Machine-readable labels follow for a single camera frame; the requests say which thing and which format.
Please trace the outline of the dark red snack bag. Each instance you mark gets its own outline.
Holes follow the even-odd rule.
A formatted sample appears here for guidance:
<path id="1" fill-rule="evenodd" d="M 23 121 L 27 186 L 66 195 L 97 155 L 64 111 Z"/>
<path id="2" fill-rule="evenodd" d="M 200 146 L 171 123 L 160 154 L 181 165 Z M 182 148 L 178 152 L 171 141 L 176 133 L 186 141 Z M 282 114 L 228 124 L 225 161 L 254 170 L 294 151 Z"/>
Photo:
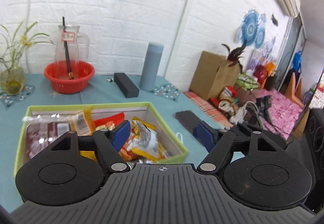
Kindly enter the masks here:
<path id="1" fill-rule="evenodd" d="M 77 115 L 38 114 L 22 120 L 25 127 L 25 154 L 32 159 L 61 135 L 75 128 Z"/>

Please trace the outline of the white yellow snack bag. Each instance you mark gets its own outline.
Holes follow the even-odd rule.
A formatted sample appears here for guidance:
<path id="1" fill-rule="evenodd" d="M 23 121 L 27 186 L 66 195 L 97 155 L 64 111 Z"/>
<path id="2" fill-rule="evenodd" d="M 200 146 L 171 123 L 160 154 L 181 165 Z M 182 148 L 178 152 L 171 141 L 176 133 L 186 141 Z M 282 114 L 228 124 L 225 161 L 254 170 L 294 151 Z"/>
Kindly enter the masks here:
<path id="1" fill-rule="evenodd" d="M 169 157 L 169 153 L 158 140 L 156 126 L 138 117 L 131 119 L 131 134 L 127 140 L 127 152 L 136 157 L 158 161 Z"/>

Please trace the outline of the pink checked blanket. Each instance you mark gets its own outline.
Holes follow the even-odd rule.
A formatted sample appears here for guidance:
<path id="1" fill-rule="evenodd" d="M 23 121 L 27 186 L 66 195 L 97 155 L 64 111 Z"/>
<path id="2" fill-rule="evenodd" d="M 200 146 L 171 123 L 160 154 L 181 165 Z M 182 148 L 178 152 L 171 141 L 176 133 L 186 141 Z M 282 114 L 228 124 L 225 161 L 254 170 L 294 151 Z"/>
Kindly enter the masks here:
<path id="1" fill-rule="evenodd" d="M 202 110 L 209 118 L 211 118 L 214 122 L 218 123 L 222 127 L 228 129 L 233 125 L 229 122 L 229 120 L 208 101 L 202 99 L 194 92 L 184 92 L 186 95 L 200 110 Z"/>

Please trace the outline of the patterned coaster under vase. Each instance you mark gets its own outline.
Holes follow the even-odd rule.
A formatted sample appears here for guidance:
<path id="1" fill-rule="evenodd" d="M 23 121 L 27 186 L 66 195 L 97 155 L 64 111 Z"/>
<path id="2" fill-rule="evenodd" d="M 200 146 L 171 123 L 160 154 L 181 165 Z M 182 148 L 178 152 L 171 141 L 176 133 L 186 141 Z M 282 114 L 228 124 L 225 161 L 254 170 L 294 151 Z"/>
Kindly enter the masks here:
<path id="1" fill-rule="evenodd" d="M 16 95 L 9 95 L 1 89 L 0 99 L 1 103 L 4 105 L 5 109 L 9 109 L 15 103 L 20 103 L 33 94 L 35 91 L 34 86 L 26 85 L 23 90 Z"/>

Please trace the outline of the black stick in pitcher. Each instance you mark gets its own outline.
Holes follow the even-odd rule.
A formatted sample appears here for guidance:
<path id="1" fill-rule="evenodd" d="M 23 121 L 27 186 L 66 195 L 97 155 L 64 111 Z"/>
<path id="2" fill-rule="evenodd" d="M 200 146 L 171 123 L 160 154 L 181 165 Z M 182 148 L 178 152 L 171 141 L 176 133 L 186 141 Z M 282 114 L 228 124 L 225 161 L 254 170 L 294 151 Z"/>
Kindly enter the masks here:
<path id="1" fill-rule="evenodd" d="M 74 79 L 74 74 L 73 74 L 72 67 L 71 67 L 71 64 L 70 64 L 68 44 L 67 44 L 67 40 L 65 38 L 66 31 L 65 31 L 65 17 L 64 16 L 62 17 L 62 26 L 63 26 L 62 41 L 64 43 L 64 49 L 65 49 L 66 68 L 67 68 L 67 71 L 68 71 L 69 80 L 73 80 Z"/>

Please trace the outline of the red plastic basket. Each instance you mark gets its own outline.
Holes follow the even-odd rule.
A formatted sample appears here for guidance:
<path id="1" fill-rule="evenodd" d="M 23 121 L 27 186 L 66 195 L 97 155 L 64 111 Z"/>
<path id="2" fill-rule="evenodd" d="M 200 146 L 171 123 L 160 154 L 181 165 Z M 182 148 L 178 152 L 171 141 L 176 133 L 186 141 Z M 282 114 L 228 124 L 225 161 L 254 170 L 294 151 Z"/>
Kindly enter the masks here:
<path id="1" fill-rule="evenodd" d="M 83 91 L 94 74 L 94 67 L 85 61 L 79 61 L 73 72 L 68 72 L 65 61 L 51 63 L 44 70 L 44 76 L 50 81 L 52 89 L 61 94 Z"/>

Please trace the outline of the black rectangular box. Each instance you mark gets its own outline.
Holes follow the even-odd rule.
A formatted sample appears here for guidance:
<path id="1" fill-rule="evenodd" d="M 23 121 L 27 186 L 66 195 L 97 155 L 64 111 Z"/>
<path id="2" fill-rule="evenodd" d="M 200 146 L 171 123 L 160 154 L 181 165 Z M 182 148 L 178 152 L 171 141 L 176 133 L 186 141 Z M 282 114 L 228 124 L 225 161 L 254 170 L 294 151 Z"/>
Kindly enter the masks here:
<path id="1" fill-rule="evenodd" d="M 116 72 L 114 74 L 114 82 L 126 98 L 138 97 L 140 90 L 125 73 Z"/>

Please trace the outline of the brown cardboard box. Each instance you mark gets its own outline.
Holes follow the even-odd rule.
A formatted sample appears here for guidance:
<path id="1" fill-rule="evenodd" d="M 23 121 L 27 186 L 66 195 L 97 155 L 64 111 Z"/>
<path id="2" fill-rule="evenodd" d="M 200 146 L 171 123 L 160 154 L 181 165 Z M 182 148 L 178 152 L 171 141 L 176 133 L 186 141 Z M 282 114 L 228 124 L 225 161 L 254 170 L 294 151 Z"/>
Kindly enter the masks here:
<path id="1" fill-rule="evenodd" d="M 232 63 L 225 56 L 203 51 L 189 90 L 208 100 L 218 97 L 224 87 L 234 87 L 241 69 Z"/>

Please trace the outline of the glass vase with plant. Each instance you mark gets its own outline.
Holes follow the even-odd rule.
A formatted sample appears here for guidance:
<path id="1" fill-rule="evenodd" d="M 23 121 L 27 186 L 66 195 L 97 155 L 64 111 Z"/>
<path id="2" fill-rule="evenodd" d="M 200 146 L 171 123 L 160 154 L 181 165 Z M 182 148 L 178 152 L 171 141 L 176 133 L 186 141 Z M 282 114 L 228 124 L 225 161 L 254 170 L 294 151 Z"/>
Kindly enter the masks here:
<path id="1" fill-rule="evenodd" d="M 37 25 L 36 21 L 29 25 L 21 21 L 13 32 L 1 25 L 1 89 L 8 95 L 17 95 L 25 87 L 22 56 L 35 45 L 53 44 L 49 34 L 34 32 Z"/>

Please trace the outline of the glass pitcher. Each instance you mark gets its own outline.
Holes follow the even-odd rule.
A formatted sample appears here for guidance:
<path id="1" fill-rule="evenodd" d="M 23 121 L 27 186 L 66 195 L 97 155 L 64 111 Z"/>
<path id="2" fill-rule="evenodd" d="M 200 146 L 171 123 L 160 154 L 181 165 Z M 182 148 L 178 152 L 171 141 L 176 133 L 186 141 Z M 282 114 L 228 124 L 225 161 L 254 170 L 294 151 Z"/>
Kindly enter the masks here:
<path id="1" fill-rule="evenodd" d="M 68 44 L 72 71 L 75 68 L 75 66 L 79 63 L 79 61 L 86 60 L 88 57 L 90 39 L 87 35 L 80 33 L 79 30 L 79 25 L 65 25 L 65 38 Z M 54 63 L 58 61 L 66 62 L 64 43 L 62 41 L 62 32 L 63 26 L 61 24 L 58 26 L 58 32 L 55 36 L 56 48 L 54 55 Z"/>

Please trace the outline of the blue wall decoration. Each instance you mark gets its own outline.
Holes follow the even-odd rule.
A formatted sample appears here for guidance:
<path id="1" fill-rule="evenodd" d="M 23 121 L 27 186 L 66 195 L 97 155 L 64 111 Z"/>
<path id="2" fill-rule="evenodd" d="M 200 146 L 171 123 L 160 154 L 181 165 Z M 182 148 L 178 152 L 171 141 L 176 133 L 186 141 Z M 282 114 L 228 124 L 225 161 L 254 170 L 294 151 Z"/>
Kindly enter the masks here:
<path id="1" fill-rule="evenodd" d="M 250 10 L 244 16 L 237 30 L 235 42 L 245 43 L 246 46 L 254 46 L 256 49 L 262 47 L 266 32 L 266 14 L 259 14 L 256 10 Z"/>

